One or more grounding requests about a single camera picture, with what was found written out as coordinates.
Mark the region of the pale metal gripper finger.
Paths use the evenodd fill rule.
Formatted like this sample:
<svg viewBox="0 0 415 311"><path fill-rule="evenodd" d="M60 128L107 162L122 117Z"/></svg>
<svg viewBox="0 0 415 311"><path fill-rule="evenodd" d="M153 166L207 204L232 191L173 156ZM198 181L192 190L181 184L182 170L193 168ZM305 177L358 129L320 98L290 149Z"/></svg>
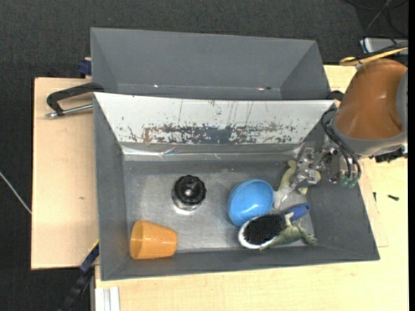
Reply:
<svg viewBox="0 0 415 311"><path fill-rule="evenodd" d="M296 168L289 179L289 186L292 189L298 189L307 182L307 173L305 170Z"/></svg>
<svg viewBox="0 0 415 311"><path fill-rule="evenodd" d="M299 173L286 171L279 185L280 202L284 202L293 191L303 192L303 189L315 186L318 182L320 182L320 173L317 170Z"/></svg>

